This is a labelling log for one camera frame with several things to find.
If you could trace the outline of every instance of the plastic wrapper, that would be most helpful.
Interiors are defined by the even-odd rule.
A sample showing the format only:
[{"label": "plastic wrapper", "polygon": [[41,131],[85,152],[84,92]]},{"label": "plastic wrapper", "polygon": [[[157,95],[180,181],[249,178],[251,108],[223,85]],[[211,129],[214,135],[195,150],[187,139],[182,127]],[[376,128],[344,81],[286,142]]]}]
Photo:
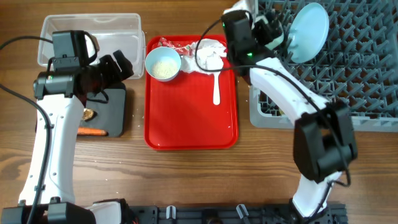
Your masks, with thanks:
[{"label": "plastic wrapper", "polygon": [[192,56],[192,48],[191,45],[182,46],[181,44],[175,44],[170,40],[167,40],[164,37],[161,37],[159,43],[157,44],[158,47],[170,47],[173,48],[178,54]]}]

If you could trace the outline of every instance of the light blue plate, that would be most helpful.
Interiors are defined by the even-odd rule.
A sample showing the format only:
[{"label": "light blue plate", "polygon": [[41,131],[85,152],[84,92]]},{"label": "light blue plate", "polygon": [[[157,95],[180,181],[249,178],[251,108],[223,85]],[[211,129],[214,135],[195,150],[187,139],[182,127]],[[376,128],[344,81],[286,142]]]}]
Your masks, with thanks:
[{"label": "light blue plate", "polygon": [[292,61],[304,63],[313,59],[319,51],[329,32],[329,15],[318,3],[305,6],[296,16],[289,31],[292,43],[287,49],[293,52]]}]

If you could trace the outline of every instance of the white bowl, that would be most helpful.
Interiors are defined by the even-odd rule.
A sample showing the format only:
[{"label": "white bowl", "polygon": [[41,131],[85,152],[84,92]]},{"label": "white bowl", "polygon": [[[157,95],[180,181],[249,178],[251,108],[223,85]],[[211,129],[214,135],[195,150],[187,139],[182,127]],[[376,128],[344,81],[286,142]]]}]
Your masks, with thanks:
[{"label": "white bowl", "polygon": [[[167,61],[167,60],[173,60],[177,64],[177,72],[172,75],[171,77],[168,78],[157,78],[153,75],[152,73],[152,67],[155,65],[156,62],[159,61]],[[174,50],[171,49],[170,47],[158,47],[147,55],[145,59],[145,69],[147,70],[148,74],[152,77],[154,77],[156,80],[159,80],[161,82],[167,82],[175,78],[180,71],[181,68],[181,58],[180,55]]]}]

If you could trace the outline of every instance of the clear plastic container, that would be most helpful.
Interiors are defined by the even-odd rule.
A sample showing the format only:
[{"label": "clear plastic container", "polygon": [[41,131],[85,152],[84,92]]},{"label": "clear plastic container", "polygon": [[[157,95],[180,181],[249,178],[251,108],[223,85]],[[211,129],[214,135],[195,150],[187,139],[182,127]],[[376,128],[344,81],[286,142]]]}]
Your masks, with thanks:
[{"label": "clear plastic container", "polygon": [[[134,75],[140,78],[144,74],[145,35],[141,31],[141,18],[135,13],[112,14],[71,14],[51,15],[44,19],[41,37],[52,40],[52,32],[61,30],[85,30],[97,38],[98,57],[112,55],[121,50],[132,63]],[[93,46],[87,40],[88,54],[93,54]],[[40,41],[37,63],[47,66],[49,58],[54,56],[52,44]]]}]

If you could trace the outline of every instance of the crumpled napkin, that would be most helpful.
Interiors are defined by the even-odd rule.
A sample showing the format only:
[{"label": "crumpled napkin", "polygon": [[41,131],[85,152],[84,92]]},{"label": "crumpled napkin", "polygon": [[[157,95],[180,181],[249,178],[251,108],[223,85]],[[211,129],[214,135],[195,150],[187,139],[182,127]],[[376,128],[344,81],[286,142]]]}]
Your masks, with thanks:
[{"label": "crumpled napkin", "polygon": [[[197,47],[197,42],[191,44],[191,48],[193,50],[193,55],[188,56],[184,55],[181,58],[181,71],[191,73],[191,72],[200,72],[207,75],[211,74],[220,74],[220,72],[205,72],[201,70],[197,63],[195,62],[195,49]],[[218,40],[212,39],[203,39],[200,42],[198,48],[198,63],[202,68],[205,69],[220,69],[223,68],[224,63],[221,59],[222,57],[226,57],[225,52],[226,47],[220,43]]]}]

